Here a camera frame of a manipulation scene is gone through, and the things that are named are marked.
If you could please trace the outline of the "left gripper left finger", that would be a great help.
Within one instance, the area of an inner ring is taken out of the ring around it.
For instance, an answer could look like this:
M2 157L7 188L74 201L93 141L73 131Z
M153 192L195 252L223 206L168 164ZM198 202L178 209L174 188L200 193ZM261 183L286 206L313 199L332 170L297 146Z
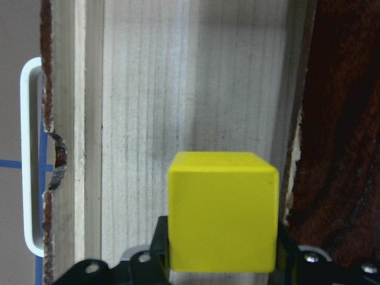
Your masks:
M168 217L160 216L150 245L152 284L170 284Z

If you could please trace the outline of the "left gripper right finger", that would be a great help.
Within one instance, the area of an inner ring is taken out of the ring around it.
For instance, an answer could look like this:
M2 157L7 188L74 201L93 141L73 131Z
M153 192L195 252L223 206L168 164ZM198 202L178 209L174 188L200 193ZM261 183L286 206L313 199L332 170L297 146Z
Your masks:
M274 284L297 284L299 248L286 226L278 223Z

